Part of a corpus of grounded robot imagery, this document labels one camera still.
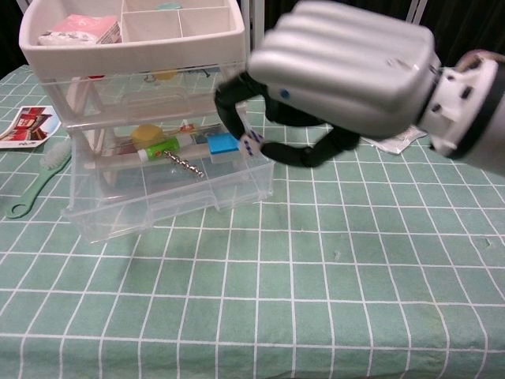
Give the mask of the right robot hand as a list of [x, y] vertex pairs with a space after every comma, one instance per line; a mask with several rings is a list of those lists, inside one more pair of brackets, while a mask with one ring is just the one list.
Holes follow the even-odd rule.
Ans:
[[[265, 34], [244, 70], [216, 89], [215, 106], [246, 155], [318, 167], [361, 138], [388, 139], [414, 125], [439, 67], [425, 27], [339, 2], [301, 1]], [[331, 130], [311, 146], [266, 141], [237, 111], [257, 96], [272, 122]]]

